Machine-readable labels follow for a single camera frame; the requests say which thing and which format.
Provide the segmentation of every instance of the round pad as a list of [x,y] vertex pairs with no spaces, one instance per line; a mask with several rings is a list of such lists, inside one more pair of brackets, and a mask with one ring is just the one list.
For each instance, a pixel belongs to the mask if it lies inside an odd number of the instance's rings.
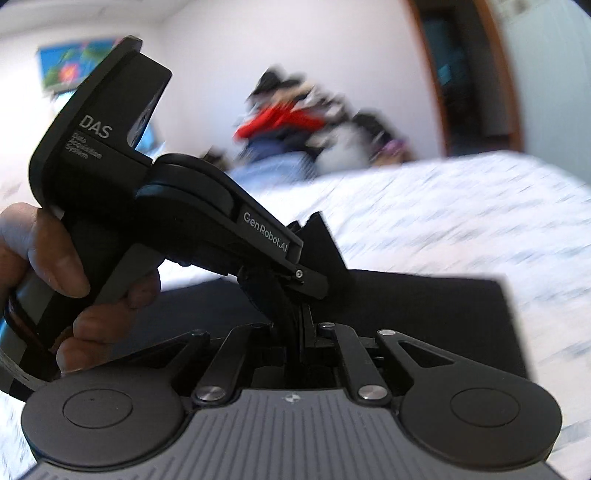
[[452,411],[476,427],[501,427],[515,420],[519,404],[510,395],[491,388],[471,388],[452,398]]
[[178,395],[158,371],[99,367],[36,391],[22,411],[22,429],[37,457],[100,468],[155,451],[183,419]]
[[546,458],[560,432],[554,398],[520,377],[457,362],[420,369],[414,380],[401,423],[455,465],[485,471],[532,465]]
[[93,388],[74,395],[64,405],[64,417],[85,429],[104,429],[125,420],[134,409],[124,393]]

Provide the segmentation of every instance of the silver pin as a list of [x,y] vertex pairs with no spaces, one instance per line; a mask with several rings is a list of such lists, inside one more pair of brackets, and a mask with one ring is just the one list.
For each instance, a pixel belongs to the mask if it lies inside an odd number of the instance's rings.
[[226,391],[217,385],[207,385],[197,390],[196,396],[203,401],[221,400],[226,395]]
[[359,389],[358,394],[365,400],[381,400],[388,395],[388,390],[381,385],[365,385]]

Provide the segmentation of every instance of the gray ribbed platform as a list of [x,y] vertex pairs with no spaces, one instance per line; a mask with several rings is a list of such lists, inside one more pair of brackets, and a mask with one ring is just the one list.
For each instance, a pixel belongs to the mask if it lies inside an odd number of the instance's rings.
[[168,450],[137,466],[81,473],[41,463],[27,480],[558,480],[546,464],[481,473],[426,454],[392,415],[342,390],[245,390],[202,410]]

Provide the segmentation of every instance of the black mount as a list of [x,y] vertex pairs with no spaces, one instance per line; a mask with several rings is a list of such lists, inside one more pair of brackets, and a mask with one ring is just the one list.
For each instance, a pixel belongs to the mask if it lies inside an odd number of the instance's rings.
[[236,327],[214,340],[197,330],[52,382],[25,405],[23,431],[38,459],[122,468],[161,451],[198,411],[229,406],[244,389],[344,389],[353,403],[388,409],[409,438],[453,465],[505,471],[549,455],[561,414],[539,386],[393,330],[372,339],[315,324],[306,304],[298,318],[297,368],[273,325]]

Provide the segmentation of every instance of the bed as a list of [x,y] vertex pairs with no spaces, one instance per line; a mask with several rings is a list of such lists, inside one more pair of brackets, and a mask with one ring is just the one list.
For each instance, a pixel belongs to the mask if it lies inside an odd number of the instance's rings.
[[[284,223],[321,210],[349,268],[497,278],[534,380],[563,411],[549,461],[569,480],[589,480],[591,189],[582,181],[536,158],[497,152],[251,194]],[[165,290],[216,277],[170,262],[160,273]],[[0,396],[5,478],[32,461],[19,430],[21,408]]]

